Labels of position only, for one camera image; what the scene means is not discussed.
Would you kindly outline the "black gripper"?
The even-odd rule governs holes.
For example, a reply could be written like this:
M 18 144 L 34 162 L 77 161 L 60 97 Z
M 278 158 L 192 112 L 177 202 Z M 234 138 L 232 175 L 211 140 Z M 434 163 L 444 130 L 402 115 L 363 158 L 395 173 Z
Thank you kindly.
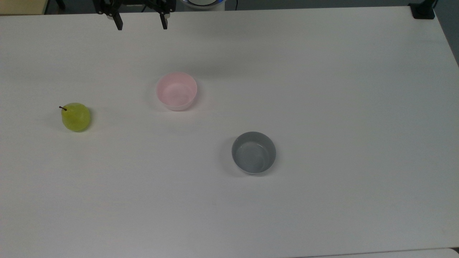
M 106 15 L 112 19 L 119 31 L 123 28 L 123 21 L 119 13 L 119 7 L 126 5 L 128 7 L 138 7 L 146 5 L 160 15 L 162 27 L 164 30 L 168 28 L 168 19 L 170 14 L 176 10 L 175 0 L 93 0 L 95 12 L 99 15 Z

